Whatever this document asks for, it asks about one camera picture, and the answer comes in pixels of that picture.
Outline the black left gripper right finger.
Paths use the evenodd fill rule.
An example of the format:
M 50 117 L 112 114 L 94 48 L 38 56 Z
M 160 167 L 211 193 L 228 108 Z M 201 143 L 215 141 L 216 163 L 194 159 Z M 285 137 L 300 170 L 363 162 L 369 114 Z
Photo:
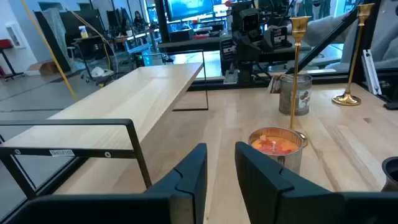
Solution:
M 398 224 L 398 192 L 331 192 L 244 142 L 235 163 L 251 224 Z

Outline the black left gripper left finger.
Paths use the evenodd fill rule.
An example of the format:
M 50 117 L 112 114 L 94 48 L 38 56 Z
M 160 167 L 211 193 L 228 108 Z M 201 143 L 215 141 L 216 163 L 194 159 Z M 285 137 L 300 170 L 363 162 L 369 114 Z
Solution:
M 198 144 L 141 194 L 49 195 L 24 205 L 9 224 L 202 224 L 207 147 Z

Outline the orange candle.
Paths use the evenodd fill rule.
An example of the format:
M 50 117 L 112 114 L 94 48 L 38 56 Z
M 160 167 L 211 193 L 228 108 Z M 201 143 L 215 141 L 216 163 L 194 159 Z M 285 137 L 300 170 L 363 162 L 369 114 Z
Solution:
M 291 129 L 267 127 L 254 131 L 248 144 L 284 167 L 300 173 L 302 151 L 308 141 L 301 134 Z

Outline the tall gold candlestick holder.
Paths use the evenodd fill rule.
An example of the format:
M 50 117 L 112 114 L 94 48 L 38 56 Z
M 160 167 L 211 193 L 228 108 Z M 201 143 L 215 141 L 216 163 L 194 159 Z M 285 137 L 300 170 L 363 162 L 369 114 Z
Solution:
M 361 99 L 353 96 L 351 94 L 351 84 L 353 81 L 353 75 L 355 72 L 356 61 L 358 59 L 359 48 L 361 43 L 361 36 L 363 34 L 363 29 L 366 23 L 366 20 L 372 13 L 372 9 L 374 3 L 369 4 L 360 4 L 358 5 L 358 28 L 356 34 L 356 42 L 353 48 L 353 56 L 351 58 L 349 77 L 348 77 L 348 85 L 345 89 L 345 92 L 342 95 L 336 95 L 332 98 L 332 102 L 341 106 L 358 106 L 361 104 Z
M 294 129 L 294 121 L 295 121 L 295 105 L 296 105 L 296 96 L 297 96 L 297 82 L 298 82 L 298 74 L 299 74 L 299 53 L 301 48 L 301 41 L 305 37 L 307 32 L 307 26 L 309 21 L 309 16 L 302 17 L 293 17 L 292 21 L 292 35 L 295 40 L 295 60 L 294 60 L 294 75 L 293 75 L 293 84 L 292 84 L 292 101 L 290 106 L 290 125 L 289 128 L 293 130 L 302 140 L 302 147 L 308 146 L 308 137 L 301 133 L 300 131 L 296 131 Z

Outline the black candlestick holder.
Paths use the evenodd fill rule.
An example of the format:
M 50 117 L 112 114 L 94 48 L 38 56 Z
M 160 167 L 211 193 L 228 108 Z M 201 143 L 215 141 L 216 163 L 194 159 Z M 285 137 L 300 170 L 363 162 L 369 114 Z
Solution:
M 385 159 L 382 162 L 382 170 L 386 175 L 386 183 L 382 192 L 398 192 L 398 156 Z

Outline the glass jar candle with tag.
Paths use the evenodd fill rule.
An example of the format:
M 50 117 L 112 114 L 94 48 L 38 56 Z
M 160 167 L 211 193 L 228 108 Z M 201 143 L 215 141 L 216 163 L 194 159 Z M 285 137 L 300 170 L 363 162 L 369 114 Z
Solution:
M 283 74 L 273 76 L 269 85 L 269 92 L 279 94 L 279 111 L 282 114 L 290 114 L 293 100 L 294 76 Z M 312 77 L 306 74 L 298 74 L 295 97 L 295 115 L 305 115 L 310 110 L 310 95 Z

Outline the grey desk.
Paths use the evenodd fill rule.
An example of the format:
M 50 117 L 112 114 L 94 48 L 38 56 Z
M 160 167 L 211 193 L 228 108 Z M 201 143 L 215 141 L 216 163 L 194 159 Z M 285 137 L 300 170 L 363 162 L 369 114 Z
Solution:
M 287 36 L 284 39 L 287 41 L 287 43 L 281 47 L 277 47 L 275 44 L 272 43 L 271 38 L 267 36 L 266 40 L 271 44 L 271 51 L 262 54 L 294 52 L 294 44 L 289 42 L 289 37 L 292 40 L 292 36 Z M 158 44 L 158 49 L 163 53 L 192 50 L 215 51 L 221 50 L 227 45 L 235 46 L 232 40 L 232 35 L 222 35 L 220 37 L 205 37 L 204 39 L 192 39 L 178 42 L 161 42 Z

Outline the computer monitor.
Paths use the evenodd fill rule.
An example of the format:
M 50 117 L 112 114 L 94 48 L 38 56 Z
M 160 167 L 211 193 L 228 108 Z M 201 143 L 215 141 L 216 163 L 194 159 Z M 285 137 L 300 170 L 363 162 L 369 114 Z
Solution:
M 227 0 L 164 0 L 169 21 L 213 13 L 214 5 L 223 5 Z

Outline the person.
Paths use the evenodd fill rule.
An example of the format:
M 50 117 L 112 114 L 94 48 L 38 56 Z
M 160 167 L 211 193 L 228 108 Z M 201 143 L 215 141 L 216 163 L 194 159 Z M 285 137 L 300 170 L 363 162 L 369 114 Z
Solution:
M 144 27 L 147 25 L 147 22 L 141 16 L 139 11 L 135 11 L 135 13 L 134 13 L 134 25 L 138 29 L 144 29 Z

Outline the silver aluminium extrusion bar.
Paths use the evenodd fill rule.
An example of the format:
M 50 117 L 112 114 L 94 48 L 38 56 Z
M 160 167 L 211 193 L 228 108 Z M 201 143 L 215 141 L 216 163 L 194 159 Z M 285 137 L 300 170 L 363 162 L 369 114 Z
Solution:
M 374 66 L 373 56 L 369 49 L 363 50 L 362 63 L 369 92 L 373 95 L 382 95 L 376 68 Z

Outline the cardboard box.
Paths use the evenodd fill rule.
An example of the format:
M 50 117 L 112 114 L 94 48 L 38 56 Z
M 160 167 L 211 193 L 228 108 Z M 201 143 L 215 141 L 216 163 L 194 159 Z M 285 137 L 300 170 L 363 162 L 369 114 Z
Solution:
M 32 64 L 26 71 L 28 75 L 42 75 L 42 76 L 53 75 L 58 72 L 59 72 L 58 68 L 53 60 L 46 60 Z

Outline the red topped black stand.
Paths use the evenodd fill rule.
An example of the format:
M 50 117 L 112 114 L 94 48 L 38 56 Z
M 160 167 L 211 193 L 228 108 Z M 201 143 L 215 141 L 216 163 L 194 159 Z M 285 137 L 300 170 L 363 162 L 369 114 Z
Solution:
M 2 66 L 0 66 L 0 77 L 5 82 L 7 82 L 8 80 L 13 80 L 14 77 L 17 77 L 17 76 L 22 76 L 22 77 L 25 76 L 24 72 L 19 72 L 19 73 L 15 72 L 15 70 L 12 67 L 7 55 L 5 54 L 4 51 L 6 49 L 11 49 L 11 48 L 12 48 L 12 44 L 11 44 L 11 41 L 9 39 L 0 39 L 0 54 L 2 55 L 4 61 L 6 62 L 8 68 L 11 71 L 11 74 L 6 74 L 4 69 L 2 68 Z

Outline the silver metal bracket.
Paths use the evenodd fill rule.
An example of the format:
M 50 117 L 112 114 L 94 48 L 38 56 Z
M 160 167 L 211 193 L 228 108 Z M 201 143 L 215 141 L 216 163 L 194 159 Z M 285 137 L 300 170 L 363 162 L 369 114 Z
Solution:
M 234 85 L 238 83 L 239 70 L 227 70 L 224 74 L 223 83 L 225 85 Z

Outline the black aluminium rig frame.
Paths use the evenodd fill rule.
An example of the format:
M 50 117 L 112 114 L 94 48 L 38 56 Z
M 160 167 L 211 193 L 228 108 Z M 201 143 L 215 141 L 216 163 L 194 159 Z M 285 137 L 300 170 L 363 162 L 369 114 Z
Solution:
M 372 0 L 377 12 L 372 12 L 359 33 L 359 20 L 354 11 L 337 17 L 327 16 L 310 21 L 303 41 L 315 50 L 321 44 L 343 44 L 339 62 L 327 65 L 337 71 L 354 67 L 354 48 L 370 49 L 377 69 L 398 68 L 398 0 Z

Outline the wooden shelf with black frame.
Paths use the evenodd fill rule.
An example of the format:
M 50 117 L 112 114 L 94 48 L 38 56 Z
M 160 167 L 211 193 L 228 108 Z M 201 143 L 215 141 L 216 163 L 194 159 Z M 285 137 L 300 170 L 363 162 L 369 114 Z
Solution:
M 14 163 L 17 156 L 84 159 L 57 194 L 114 194 L 130 165 L 150 187 L 141 144 L 204 70 L 203 62 L 140 67 L 48 119 L 1 121 L 27 130 L 0 144 L 0 160 L 28 198 L 36 191 Z

